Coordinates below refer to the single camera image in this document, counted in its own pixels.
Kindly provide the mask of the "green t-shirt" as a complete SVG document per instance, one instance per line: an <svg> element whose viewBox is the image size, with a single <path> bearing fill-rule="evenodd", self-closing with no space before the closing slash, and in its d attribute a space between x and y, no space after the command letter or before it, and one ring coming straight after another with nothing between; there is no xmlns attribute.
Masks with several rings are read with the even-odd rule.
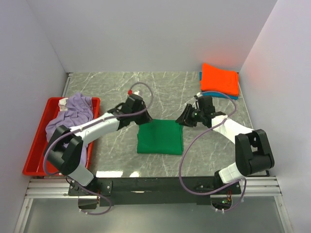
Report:
<svg viewBox="0 0 311 233"><path fill-rule="evenodd" d="M174 120L154 119L139 125L137 138L137 153L183 154L183 126Z"/></svg>

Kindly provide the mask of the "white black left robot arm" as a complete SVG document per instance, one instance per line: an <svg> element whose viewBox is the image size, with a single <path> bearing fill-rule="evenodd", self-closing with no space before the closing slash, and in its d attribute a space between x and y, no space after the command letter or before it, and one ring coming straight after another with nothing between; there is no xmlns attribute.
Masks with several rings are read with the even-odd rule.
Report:
<svg viewBox="0 0 311 233"><path fill-rule="evenodd" d="M71 128L61 125L56 128L47 145L44 171L48 173L46 163L50 162L62 175L80 184L84 194L92 195L97 189L97 178L80 164L82 149L99 137L116 132L131 122L141 125L151 121L145 101L139 94L133 93L125 102L97 119Z"/></svg>

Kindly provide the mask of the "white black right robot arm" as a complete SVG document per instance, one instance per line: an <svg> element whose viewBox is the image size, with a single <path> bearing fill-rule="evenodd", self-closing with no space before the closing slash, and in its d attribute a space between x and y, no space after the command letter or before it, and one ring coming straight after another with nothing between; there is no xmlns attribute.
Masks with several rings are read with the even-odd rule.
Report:
<svg viewBox="0 0 311 233"><path fill-rule="evenodd" d="M225 113L217 112L211 96L199 95L195 99L195 104L187 104L175 122L186 127L202 123L235 145L235 162L214 174L213 188L217 193L225 193L231 182L274 167L275 160L264 130L245 127Z"/></svg>

